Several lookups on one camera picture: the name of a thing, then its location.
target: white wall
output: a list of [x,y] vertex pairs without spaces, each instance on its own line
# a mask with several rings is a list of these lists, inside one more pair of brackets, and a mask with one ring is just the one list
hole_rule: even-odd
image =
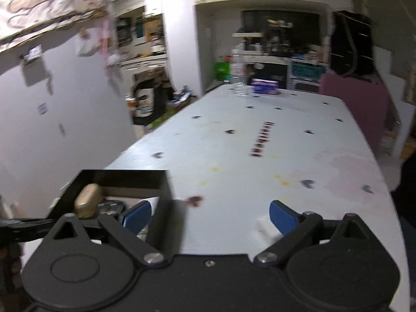
[[232,37],[237,28],[243,26],[241,11],[237,8],[221,9],[215,12],[215,28],[213,30],[214,53],[216,60],[223,60],[231,55],[232,49],[241,42],[240,38]]
[[[0,55],[0,194],[9,203],[19,201],[32,217],[45,216],[81,169],[104,168],[135,142],[119,78],[107,80],[99,54],[76,55],[79,27]],[[23,73],[19,55],[38,44],[43,64]],[[43,69],[51,71],[53,95]],[[43,103],[48,112],[39,115]]]
[[214,30],[214,15],[198,11],[197,9],[196,19],[201,83],[203,89],[206,90],[215,79],[213,69],[215,60],[213,55],[213,42],[211,41]]
[[171,78],[176,90],[188,86],[203,94],[194,0],[162,0]]

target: blue gripper pad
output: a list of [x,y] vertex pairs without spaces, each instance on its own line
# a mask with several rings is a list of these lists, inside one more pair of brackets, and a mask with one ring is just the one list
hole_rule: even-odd
[[146,200],[137,203],[120,215],[121,224],[129,231],[138,235],[149,224],[152,217],[152,206]]
[[300,214],[278,200],[274,200],[270,203],[269,216],[273,225],[284,236],[299,225]]

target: dark stain on table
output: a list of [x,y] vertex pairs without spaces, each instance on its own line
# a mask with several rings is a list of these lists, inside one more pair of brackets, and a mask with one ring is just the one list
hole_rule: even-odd
[[203,200],[202,196],[192,196],[186,199],[186,203],[191,207],[200,207]]
[[311,179],[305,179],[305,180],[301,180],[300,183],[306,187],[307,189],[315,189],[313,187],[313,184],[315,184],[315,181],[311,180]]
[[374,192],[371,190],[371,187],[367,184],[363,185],[361,187],[361,190],[365,191],[366,193],[370,193],[370,194],[374,195]]
[[160,158],[163,158],[163,153],[154,153],[152,156],[160,159]]

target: sticker on wall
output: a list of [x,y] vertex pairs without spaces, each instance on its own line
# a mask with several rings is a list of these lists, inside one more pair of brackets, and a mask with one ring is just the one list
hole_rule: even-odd
[[38,106],[37,112],[39,113],[39,115],[45,115],[45,113],[48,112],[48,108],[46,106],[46,103],[42,103],[40,106]]

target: wall shelf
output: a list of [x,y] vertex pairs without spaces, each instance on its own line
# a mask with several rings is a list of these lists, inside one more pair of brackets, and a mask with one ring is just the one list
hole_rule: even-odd
[[262,33],[234,33],[232,37],[263,37]]

